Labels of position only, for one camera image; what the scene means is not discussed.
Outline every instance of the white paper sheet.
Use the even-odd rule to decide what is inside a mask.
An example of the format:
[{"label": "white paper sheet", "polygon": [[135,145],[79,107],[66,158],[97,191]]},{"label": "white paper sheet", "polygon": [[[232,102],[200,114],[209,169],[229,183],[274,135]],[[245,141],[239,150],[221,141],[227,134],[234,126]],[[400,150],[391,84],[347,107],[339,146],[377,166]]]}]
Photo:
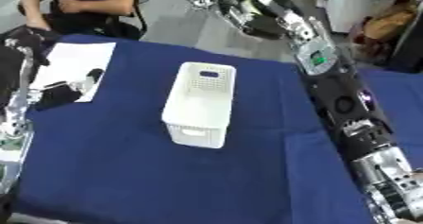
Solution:
[{"label": "white paper sheet", "polygon": [[[60,81],[84,80],[87,74],[95,68],[102,69],[106,73],[115,45],[116,43],[57,43],[47,57],[50,60],[50,65],[40,68],[31,88],[43,89],[46,85]],[[102,78],[77,102],[92,101]]]}]

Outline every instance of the navy blue tablecloth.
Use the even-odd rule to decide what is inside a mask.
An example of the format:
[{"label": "navy blue tablecloth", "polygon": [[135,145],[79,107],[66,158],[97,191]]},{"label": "navy blue tablecloth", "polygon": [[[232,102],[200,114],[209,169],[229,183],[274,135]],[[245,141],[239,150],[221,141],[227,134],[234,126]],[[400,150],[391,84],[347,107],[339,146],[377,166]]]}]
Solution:
[{"label": "navy blue tablecloth", "polygon": [[[357,224],[370,217],[322,130],[296,68],[181,46],[118,42],[91,103],[33,112],[20,212],[86,224]],[[179,146],[161,111],[185,61],[237,68],[222,149]],[[363,72],[423,166],[423,78]]]}]

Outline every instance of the person's arm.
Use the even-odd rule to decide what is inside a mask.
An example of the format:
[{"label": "person's arm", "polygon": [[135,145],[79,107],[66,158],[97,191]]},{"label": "person's arm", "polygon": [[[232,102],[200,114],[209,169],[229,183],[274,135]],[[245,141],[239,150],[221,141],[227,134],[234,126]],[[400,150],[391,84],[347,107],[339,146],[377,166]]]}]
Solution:
[{"label": "person's arm", "polygon": [[21,0],[25,9],[26,24],[28,26],[50,30],[50,26],[42,17],[40,0]]},{"label": "person's arm", "polygon": [[95,12],[110,15],[129,15],[134,0],[59,0],[60,9],[65,13]]}]

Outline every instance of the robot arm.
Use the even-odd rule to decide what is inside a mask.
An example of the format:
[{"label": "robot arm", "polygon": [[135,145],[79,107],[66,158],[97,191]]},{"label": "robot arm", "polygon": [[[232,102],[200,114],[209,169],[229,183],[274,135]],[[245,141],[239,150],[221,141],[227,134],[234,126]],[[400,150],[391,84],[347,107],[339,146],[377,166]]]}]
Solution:
[{"label": "robot arm", "polygon": [[375,221],[423,221],[423,175],[413,170],[376,99],[322,24],[278,12],[310,100]]},{"label": "robot arm", "polygon": [[10,215],[9,205],[16,195],[34,135],[26,112],[32,106],[40,111],[72,103],[88,92],[103,74],[102,70],[94,69],[85,80],[31,89],[39,68],[49,64],[42,54],[43,47],[52,45],[58,38],[35,28],[20,27],[0,44],[0,223],[6,222]]}]

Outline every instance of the gray floor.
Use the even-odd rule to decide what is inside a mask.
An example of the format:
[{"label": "gray floor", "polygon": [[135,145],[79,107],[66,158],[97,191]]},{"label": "gray floor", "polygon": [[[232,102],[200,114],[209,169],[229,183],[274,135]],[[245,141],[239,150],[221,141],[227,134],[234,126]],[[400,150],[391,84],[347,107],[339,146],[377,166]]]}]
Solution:
[{"label": "gray floor", "polygon": [[[313,0],[294,1],[310,15],[325,19],[323,11],[313,6]],[[227,23],[216,8],[194,9],[187,0],[147,0],[141,9],[150,26],[143,41],[185,45],[253,59],[294,60],[284,40],[246,36]]]}]

